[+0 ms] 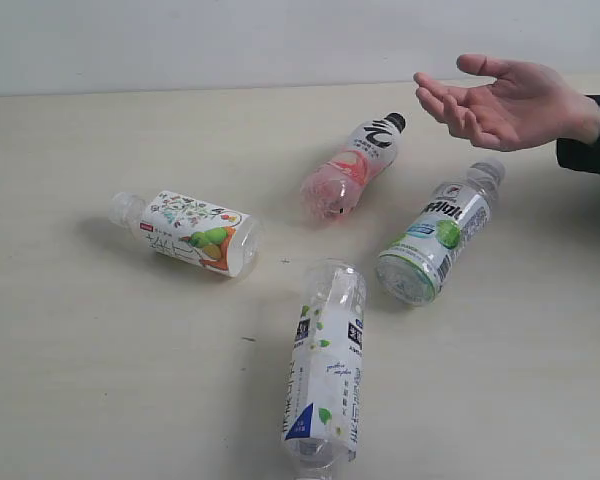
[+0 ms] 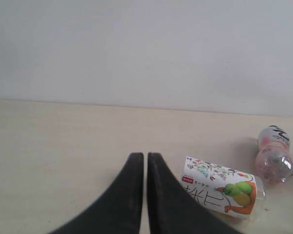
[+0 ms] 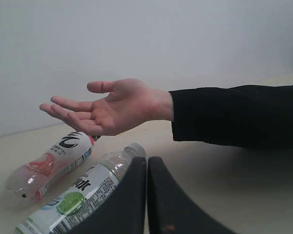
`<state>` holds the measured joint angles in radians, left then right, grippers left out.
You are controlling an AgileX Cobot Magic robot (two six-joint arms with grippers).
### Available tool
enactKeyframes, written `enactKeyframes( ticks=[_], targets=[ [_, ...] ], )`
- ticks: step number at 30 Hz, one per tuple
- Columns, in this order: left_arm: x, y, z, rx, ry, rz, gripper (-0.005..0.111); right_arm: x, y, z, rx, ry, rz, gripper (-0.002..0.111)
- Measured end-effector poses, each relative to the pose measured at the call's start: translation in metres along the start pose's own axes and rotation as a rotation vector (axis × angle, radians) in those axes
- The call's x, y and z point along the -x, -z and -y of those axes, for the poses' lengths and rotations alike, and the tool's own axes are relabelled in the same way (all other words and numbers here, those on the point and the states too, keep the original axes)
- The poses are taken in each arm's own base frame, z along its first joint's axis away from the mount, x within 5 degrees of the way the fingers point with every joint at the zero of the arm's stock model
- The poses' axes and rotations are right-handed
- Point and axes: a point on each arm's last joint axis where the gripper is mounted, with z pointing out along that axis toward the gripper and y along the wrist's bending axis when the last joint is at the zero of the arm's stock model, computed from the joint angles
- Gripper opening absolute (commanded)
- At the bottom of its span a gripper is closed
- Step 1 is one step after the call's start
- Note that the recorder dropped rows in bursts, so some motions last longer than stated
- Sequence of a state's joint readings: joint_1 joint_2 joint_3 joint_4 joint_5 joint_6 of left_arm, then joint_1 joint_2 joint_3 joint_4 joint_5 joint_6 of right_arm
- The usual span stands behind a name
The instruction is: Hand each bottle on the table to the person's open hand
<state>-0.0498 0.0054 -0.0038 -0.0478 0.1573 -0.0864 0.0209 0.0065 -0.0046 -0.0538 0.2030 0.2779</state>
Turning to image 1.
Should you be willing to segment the person's bare hand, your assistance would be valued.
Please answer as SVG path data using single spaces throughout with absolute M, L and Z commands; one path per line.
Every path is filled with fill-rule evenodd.
M 463 54 L 456 65 L 463 73 L 493 82 L 464 88 L 418 72 L 416 97 L 452 137 L 477 148 L 511 152 L 566 138 L 586 96 L 556 71 L 536 63 Z

